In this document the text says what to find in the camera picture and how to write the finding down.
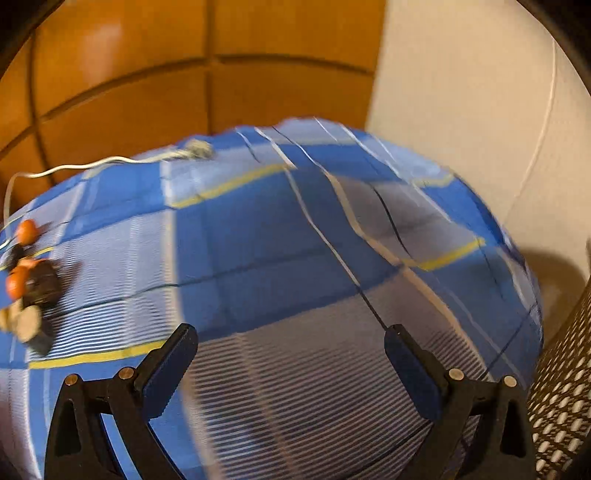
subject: black metal mesh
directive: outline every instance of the black metal mesh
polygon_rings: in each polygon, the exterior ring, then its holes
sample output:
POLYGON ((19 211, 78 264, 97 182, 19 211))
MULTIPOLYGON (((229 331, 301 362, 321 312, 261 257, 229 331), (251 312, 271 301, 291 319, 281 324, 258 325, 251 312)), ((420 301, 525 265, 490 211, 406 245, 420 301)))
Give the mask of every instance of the black metal mesh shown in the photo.
POLYGON ((528 411, 538 479, 559 479, 591 430, 591 282, 542 354, 528 411))

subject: clamp jaw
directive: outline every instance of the clamp jaw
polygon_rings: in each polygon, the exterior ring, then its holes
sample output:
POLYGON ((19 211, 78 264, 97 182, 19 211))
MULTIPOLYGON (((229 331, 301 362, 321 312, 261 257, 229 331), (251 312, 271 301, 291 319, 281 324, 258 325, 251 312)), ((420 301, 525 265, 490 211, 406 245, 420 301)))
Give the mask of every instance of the clamp jaw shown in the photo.
POLYGON ((184 480, 148 421, 162 415, 198 344, 195 328, 183 323, 137 369, 105 380, 68 375, 51 419, 45 479, 125 479, 101 418, 110 414, 141 478, 184 480))
POLYGON ((446 371, 402 325, 386 330, 384 349, 415 408, 434 422, 398 480, 439 480, 462 437, 468 417, 480 415, 457 479, 535 480, 535 452, 525 393, 515 378, 498 383, 446 371))

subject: white wire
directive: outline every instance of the white wire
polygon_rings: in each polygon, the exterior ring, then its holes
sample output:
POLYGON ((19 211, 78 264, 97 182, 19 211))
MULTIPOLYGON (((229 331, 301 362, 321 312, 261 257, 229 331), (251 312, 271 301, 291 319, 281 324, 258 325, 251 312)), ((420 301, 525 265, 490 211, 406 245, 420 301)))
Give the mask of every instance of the white wire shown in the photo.
POLYGON ((26 172, 21 172, 21 171, 15 173, 10 178, 10 181, 8 182, 8 185, 6 187, 6 193, 4 195, 4 224, 2 225, 0 232, 2 232, 3 230, 6 230, 6 240, 4 241, 4 243, 2 245, 0 245, 0 250, 5 248, 10 243, 10 240, 12 239, 11 234, 10 234, 10 228, 9 228, 10 223, 13 222, 14 220, 17 220, 17 218, 20 218, 20 217, 17 217, 10 222, 8 221, 8 218, 10 217, 10 197, 12 196, 12 188, 14 186, 14 181, 18 177, 24 177, 26 179, 40 179, 41 177, 51 175, 52 173, 55 173, 60 170, 88 170, 89 168, 100 167, 101 165, 105 165, 107 163, 118 163, 118 162, 131 163, 131 164, 156 163, 161 160, 166 160, 168 158, 195 158, 195 153, 193 153, 189 150, 178 149, 178 150, 166 151, 166 152, 163 152, 163 153, 160 153, 157 155, 153 155, 152 157, 143 158, 142 160, 133 160, 132 158, 117 157, 116 156, 116 157, 103 158, 102 160, 97 160, 95 162, 87 163, 85 165, 59 165, 57 167, 50 168, 49 170, 42 171, 41 173, 26 173, 26 172))

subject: blue plaid fabric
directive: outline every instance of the blue plaid fabric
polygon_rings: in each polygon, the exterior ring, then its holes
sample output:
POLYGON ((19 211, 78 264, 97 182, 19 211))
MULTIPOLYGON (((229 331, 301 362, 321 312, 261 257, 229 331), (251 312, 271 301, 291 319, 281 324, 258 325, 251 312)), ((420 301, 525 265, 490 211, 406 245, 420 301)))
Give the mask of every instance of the blue plaid fabric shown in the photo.
POLYGON ((43 475, 67 374, 136 366, 182 322, 199 353, 152 427, 188 479, 399 472, 429 423, 379 321, 404 324, 447 368, 529 387, 535 279, 453 173, 319 119, 194 138, 212 159, 89 170, 12 217, 45 225, 37 256, 66 285, 44 316, 57 332, 47 357, 0 333, 0 441, 24 478, 43 475))

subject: black bead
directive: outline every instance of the black bead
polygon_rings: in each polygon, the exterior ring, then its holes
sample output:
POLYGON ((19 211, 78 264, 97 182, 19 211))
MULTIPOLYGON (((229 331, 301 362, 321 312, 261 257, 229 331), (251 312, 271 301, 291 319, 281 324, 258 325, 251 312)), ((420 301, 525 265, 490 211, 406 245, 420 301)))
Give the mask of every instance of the black bead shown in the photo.
POLYGON ((55 306, 63 294, 61 281, 50 260, 41 260, 29 270, 25 289, 27 300, 42 308, 55 306))
POLYGON ((8 255, 6 257, 6 269, 10 272, 12 271, 17 265, 18 261, 21 258, 26 256, 25 249, 22 247, 21 244, 14 245, 8 255))

